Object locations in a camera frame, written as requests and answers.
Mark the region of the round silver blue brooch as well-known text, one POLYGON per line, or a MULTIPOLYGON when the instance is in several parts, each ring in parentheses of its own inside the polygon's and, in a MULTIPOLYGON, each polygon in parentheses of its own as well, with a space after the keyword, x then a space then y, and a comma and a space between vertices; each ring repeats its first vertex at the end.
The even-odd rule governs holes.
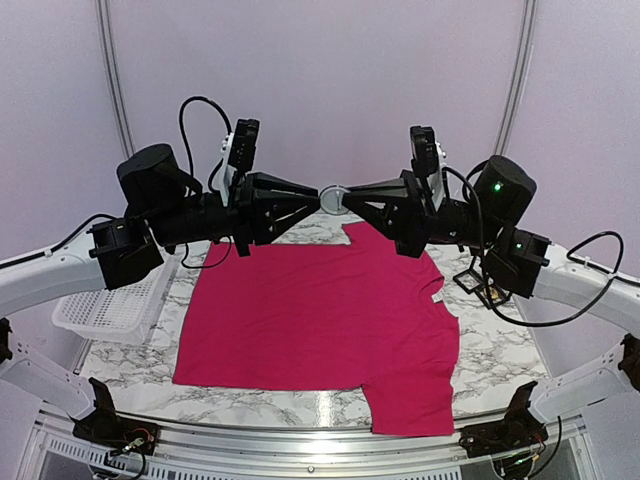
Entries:
POLYGON ((325 187, 319 194, 321 209, 330 215, 341 216, 349 209, 343 204, 343 199, 349 190, 341 185, 330 185, 325 187))

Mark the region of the magenta t-shirt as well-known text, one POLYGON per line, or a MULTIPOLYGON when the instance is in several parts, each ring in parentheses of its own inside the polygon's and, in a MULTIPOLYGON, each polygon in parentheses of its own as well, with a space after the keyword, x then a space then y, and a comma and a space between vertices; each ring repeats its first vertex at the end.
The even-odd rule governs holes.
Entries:
POLYGON ((179 385, 361 389, 377 434, 454 431, 459 323, 427 255, 400 256, 368 224, 342 245, 275 244, 242 258, 212 247, 183 324, 179 385))

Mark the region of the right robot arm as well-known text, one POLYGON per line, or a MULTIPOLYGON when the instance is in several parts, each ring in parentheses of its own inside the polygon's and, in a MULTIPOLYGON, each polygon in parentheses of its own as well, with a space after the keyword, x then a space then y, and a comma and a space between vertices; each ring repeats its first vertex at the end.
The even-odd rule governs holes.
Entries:
POLYGON ((536 192, 515 162, 494 156, 462 176, 435 160, 414 160, 396 179, 348 188, 341 208, 392 240, 399 254, 418 257, 429 244, 455 245, 475 258, 480 296, 497 309, 495 293, 549 300, 590 314, 624 331, 599 358, 561 376, 519 387, 502 419, 465 427, 460 445, 469 457, 520 449, 547 438, 547 425, 591 404, 639 388, 639 283, 618 266, 604 267, 518 223, 536 192))

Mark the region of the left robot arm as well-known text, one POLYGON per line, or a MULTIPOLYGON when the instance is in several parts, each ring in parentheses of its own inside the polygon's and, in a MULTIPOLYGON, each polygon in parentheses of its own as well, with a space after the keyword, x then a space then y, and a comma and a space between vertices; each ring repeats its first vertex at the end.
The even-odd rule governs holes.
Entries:
MULTIPOLYGON (((120 217, 91 216, 65 239, 1 264, 1 314, 143 280, 178 246, 227 239, 246 256, 318 210, 318 192, 254 170, 255 119, 227 122, 208 184, 182 170, 166 143, 134 153, 116 170, 127 206, 120 217)), ((4 319, 1 377, 62 410, 77 438, 149 453, 157 426, 120 416, 108 387, 62 368, 29 347, 4 319)))

